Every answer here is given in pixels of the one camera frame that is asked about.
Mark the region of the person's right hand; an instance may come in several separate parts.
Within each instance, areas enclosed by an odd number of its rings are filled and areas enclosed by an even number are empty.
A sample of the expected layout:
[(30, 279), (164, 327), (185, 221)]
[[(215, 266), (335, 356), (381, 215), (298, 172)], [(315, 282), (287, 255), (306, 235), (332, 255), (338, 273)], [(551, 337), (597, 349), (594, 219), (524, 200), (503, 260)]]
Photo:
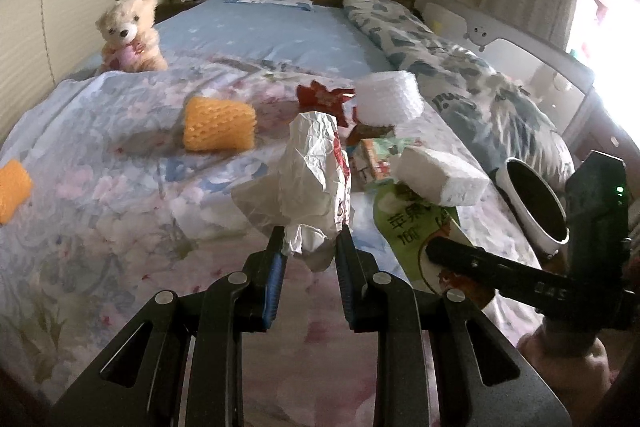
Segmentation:
[(563, 403), (574, 426), (588, 419), (612, 386), (608, 354), (597, 336), (558, 331), (544, 321), (516, 347)]

